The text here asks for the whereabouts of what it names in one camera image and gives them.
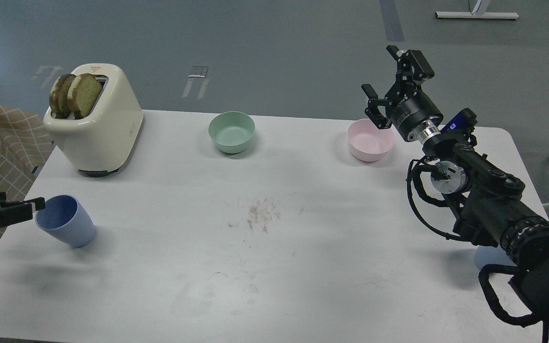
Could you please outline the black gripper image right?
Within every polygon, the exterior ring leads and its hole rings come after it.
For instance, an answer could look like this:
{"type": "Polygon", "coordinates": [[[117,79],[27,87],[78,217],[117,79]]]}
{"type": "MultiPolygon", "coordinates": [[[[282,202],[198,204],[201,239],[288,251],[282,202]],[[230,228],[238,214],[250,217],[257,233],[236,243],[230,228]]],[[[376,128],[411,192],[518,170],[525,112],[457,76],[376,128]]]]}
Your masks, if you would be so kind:
{"type": "Polygon", "coordinates": [[[383,98],[371,84],[361,85],[368,98],[367,116],[380,130],[394,126],[404,141],[424,142],[438,132],[444,119],[421,88],[435,72],[420,50],[401,50],[395,45],[387,45],[386,50],[396,61],[395,82],[383,98]]]}

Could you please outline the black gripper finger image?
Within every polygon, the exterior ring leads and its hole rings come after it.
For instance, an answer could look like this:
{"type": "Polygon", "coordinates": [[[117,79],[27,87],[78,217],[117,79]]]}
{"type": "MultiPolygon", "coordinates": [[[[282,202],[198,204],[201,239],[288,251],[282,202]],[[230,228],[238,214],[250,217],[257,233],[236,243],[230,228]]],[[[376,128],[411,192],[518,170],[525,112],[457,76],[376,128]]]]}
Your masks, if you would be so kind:
{"type": "Polygon", "coordinates": [[[44,208],[43,197],[17,202],[0,201],[0,228],[31,220],[36,212],[44,208]]]}

